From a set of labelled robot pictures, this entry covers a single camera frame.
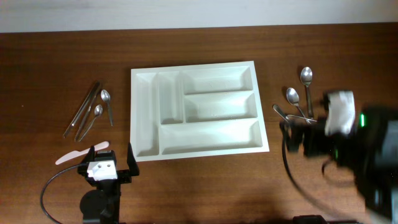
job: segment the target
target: cutlery organizer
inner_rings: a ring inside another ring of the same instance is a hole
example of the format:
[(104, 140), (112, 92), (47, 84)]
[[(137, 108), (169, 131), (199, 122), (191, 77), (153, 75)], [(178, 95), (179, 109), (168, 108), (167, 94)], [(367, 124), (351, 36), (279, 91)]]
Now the cutlery organizer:
[(131, 70), (136, 161), (268, 152), (253, 62)]

